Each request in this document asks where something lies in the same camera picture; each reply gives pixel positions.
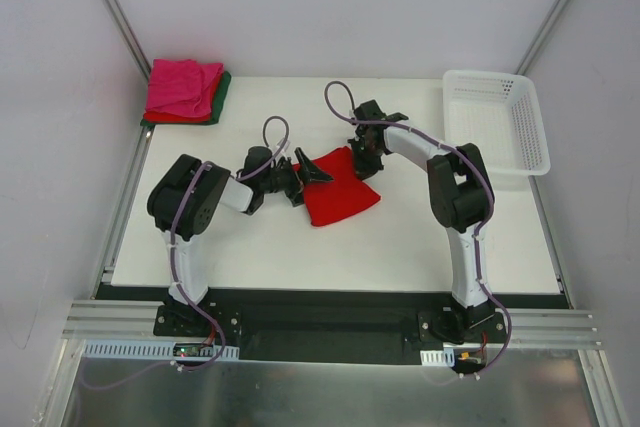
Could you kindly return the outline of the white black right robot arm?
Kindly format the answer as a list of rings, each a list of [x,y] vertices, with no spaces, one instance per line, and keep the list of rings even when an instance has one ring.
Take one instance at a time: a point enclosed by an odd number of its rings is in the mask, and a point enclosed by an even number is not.
[[[407,116],[385,114],[374,100],[355,108],[351,122],[355,137],[349,144],[358,178],[381,171],[382,156],[389,154],[426,172],[431,211],[446,230],[453,271],[450,305],[429,322],[429,330],[445,342],[473,341],[495,314],[484,253],[495,197],[478,147],[446,145],[415,129]]]

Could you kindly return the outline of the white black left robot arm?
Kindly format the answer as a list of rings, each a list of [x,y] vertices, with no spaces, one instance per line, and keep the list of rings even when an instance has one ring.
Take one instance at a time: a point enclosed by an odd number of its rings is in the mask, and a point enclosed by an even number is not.
[[[153,188],[147,213],[162,234],[169,260],[170,284],[162,314],[169,326],[190,336],[206,335],[206,346],[219,336],[207,308],[209,287],[199,259],[201,236],[219,206],[252,215],[265,195],[282,192],[297,207],[304,201],[305,187],[334,181],[302,149],[295,149],[294,155],[297,165],[280,150],[253,146],[234,176],[226,168],[183,154]]]

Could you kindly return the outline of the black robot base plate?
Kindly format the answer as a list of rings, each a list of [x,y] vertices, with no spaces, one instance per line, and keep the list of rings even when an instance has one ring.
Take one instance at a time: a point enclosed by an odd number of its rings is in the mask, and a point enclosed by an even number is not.
[[[416,365],[447,344],[499,347],[507,339],[494,304],[466,313],[448,293],[212,289],[197,309],[165,298],[156,336],[215,338],[258,361]]]

